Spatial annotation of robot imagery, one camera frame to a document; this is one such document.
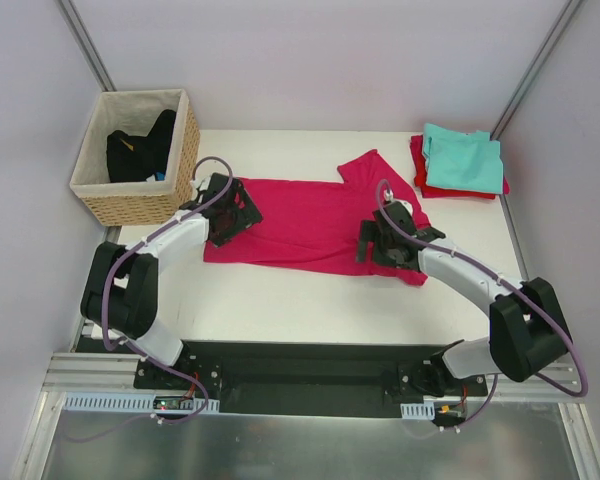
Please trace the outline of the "pink t shirt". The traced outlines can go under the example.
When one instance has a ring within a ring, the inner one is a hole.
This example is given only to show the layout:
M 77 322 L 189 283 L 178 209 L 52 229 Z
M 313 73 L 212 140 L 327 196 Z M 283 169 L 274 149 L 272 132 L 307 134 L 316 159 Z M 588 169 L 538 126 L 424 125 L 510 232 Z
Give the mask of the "pink t shirt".
M 430 225 L 413 188 L 376 150 L 337 167 L 340 182 L 242 180 L 263 220 L 226 245 L 205 246 L 206 263 L 244 263 L 345 276 L 384 276 L 420 287 L 423 273 L 356 261 L 361 222 L 377 209 L 376 188 L 387 180 L 413 206 L 418 227 Z

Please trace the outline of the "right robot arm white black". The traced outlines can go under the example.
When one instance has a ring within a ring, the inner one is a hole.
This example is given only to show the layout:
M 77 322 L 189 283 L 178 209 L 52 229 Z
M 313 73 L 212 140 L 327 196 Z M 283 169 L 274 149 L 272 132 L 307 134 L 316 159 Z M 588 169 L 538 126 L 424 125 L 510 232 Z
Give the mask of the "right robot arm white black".
M 466 378 L 503 374 L 523 382 L 573 349 L 552 285 L 496 272 L 433 228 L 417 228 L 402 202 L 385 204 L 362 221 L 359 262 L 422 273 L 469 300 L 489 321 L 486 337 L 456 341 L 425 361 L 432 387 L 453 394 Z

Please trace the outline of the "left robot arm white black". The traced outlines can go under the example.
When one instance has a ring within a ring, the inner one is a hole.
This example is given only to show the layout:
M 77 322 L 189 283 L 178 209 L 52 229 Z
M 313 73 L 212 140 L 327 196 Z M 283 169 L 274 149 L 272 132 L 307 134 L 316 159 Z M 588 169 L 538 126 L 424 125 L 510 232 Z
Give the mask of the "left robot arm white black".
M 159 318 L 159 277 L 195 248 L 222 247 L 263 220 L 245 183 L 214 173 L 156 231 L 131 246 L 101 243 L 80 303 L 81 315 L 157 360 L 168 388 L 191 377 L 183 341 Z

